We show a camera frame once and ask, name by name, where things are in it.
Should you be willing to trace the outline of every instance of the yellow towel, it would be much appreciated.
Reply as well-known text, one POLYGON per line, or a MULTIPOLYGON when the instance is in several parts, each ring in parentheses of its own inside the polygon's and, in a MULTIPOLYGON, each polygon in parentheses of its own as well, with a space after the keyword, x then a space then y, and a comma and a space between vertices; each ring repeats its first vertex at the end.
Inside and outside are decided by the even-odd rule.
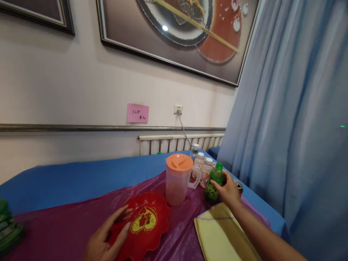
POLYGON ((261 260, 224 203, 199 215, 194 222, 205 261, 261 260))

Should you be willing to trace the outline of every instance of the orange lid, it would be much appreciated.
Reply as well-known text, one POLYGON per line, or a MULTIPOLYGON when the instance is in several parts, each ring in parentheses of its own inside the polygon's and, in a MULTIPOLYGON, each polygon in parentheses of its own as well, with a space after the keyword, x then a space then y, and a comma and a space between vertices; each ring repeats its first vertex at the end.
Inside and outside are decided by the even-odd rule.
POLYGON ((175 173, 185 172, 190 170, 193 167, 192 159, 184 154, 173 154, 167 158, 167 169, 173 170, 175 173))

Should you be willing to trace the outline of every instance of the pink sticky note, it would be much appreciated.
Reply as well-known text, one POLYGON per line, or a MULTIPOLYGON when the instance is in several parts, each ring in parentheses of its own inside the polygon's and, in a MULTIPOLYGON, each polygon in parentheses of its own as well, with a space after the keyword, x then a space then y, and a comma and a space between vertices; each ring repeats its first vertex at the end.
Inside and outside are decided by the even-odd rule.
POLYGON ((140 104, 127 104, 127 122, 147 123, 149 118, 149 107, 140 104))

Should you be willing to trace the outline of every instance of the electrical outlet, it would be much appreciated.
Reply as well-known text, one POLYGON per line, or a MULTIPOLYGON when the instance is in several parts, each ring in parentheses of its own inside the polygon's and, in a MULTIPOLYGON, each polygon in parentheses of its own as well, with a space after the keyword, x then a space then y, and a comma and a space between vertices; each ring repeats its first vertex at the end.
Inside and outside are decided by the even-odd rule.
POLYGON ((182 108, 183 108, 183 105, 174 104, 174 112, 173 113, 181 115, 182 114, 182 108))

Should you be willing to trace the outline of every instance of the blue tablecloth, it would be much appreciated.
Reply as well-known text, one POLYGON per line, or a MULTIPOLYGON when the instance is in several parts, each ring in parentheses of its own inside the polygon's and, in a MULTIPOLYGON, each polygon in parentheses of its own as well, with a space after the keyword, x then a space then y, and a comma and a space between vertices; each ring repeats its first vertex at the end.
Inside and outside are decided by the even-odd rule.
POLYGON ((207 153, 213 158, 213 159, 217 159, 218 158, 218 153, 220 150, 220 146, 219 147, 212 147, 210 149, 208 149, 207 153))
MULTIPOLYGON (((165 159, 174 153, 37 166, 2 184, 0 198, 9 202, 13 215, 81 202, 159 175, 166 169, 165 159)), ((180 153, 189 155, 190 151, 180 153)), ((243 196, 270 221, 275 233, 289 241, 288 228, 278 212, 245 185, 243 196)))

